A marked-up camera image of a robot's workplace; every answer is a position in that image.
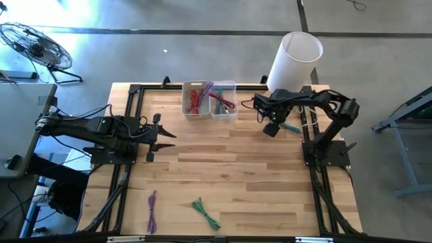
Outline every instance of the fan grille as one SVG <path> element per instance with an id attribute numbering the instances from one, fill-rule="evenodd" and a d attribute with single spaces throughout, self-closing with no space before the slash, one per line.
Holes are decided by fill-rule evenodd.
<path id="1" fill-rule="evenodd" d="M 72 67 L 69 53 L 42 32 L 19 23 L 0 25 L 0 36 L 12 49 L 45 67 L 59 70 Z"/>

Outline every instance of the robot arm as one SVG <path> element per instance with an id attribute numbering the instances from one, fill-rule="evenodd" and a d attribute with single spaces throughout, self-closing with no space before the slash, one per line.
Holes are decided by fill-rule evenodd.
<path id="1" fill-rule="evenodd" d="M 356 99 L 333 91 L 322 90 L 320 92 L 289 92 L 277 89 L 270 97 L 255 94 L 253 108 L 263 117 L 268 117 L 270 122 L 264 127 L 263 132 L 274 137 L 279 131 L 279 124 L 285 122 L 294 106 L 319 107 L 332 120 L 326 131 L 308 144 L 312 157 L 324 159 L 333 144 L 333 138 L 342 128 L 350 126 L 358 116 L 359 106 Z"/>
<path id="2" fill-rule="evenodd" d="M 58 112 L 50 111 L 37 119 L 36 131 L 42 136 L 66 135 L 93 142 L 99 147 L 88 147 L 84 150 L 96 156 L 111 154 L 127 157 L 136 153 L 137 144 L 149 144 L 146 160 L 151 162 L 154 158 L 153 152 L 174 146 L 155 144 L 158 134 L 175 138 L 159 125 L 160 119 L 161 114 L 155 114 L 152 125 L 143 125 L 136 117 L 117 115 L 87 119 L 62 116 Z"/>

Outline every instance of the green cable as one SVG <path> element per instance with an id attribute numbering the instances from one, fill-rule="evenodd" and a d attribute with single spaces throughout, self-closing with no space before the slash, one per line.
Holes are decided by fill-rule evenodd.
<path id="1" fill-rule="evenodd" d="M 203 207 L 203 203 L 201 202 L 201 197 L 199 197 L 198 200 L 195 200 L 195 201 L 192 202 L 192 207 L 195 210 L 197 210 L 198 212 L 200 212 L 200 213 L 202 213 L 204 215 L 204 217 L 209 222 L 210 227 L 214 231 L 219 230 L 219 228 L 221 227 L 221 225 L 219 224 L 218 221 L 214 220 L 212 217 L 210 217 L 210 215 L 207 214 L 207 212 L 205 211 L 205 209 Z"/>

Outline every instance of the red cable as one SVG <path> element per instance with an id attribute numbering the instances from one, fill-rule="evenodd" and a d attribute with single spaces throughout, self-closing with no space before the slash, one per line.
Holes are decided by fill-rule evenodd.
<path id="1" fill-rule="evenodd" d="M 198 92 L 196 90 L 191 90 L 189 92 L 190 95 L 190 106 L 186 109 L 187 111 L 191 111 L 192 110 L 192 114 L 198 114 L 198 100 L 199 100 L 199 96 L 198 96 Z"/>
<path id="2" fill-rule="evenodd" d="M 219 95 L 217 95 L 217 93 L 214 92 L 214 91 L 211 91 L 209 93 L 209 96 L 217 99 L 218 101 L 220 101 L 221 103 L 225 104 L 226 106 L 228 106 L 231 109 L 234 109 L 234 107 L 236 107 L 236 104 L 234 104 L 233 102 L 225 100 L 224 98 L 222 98 Z"/>

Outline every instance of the clear plastic bin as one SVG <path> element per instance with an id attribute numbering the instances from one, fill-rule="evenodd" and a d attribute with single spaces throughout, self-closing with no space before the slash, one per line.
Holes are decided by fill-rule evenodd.
<path id="1" fill-rule="evenodd" d="M 196 90 L 199 94 L 201 90 L 203 90 L 206 86 L 207 82 L 205 81 L 187 81 L 183 83 L 182 87 L 182 113 L 189 120 L 195 119 L 208 119 L 210 117 L 210 104 L 209 104 L 209 96 L 206 96 L 202 99 L 201 105 L 198 108 L 198 114 L 193 114 L 191 111 L 188 111 L 190 107 L 190 91 Z"/>
<path id="2" fill-rule="evenodd" d="M 210 114 L 213 119 L 235 119 L 237 117 L 237 84 L 234 81 L 214 81 L 211 91 L 218 93 L 220 90 L 222 93 L 222 98 L 226 101 L 230 101 L 236 106 L 232 109 L 226 107 L 223 103 L 220 104 L 219 114 L 217 111 L 218 100 L 210 97 Z"/>

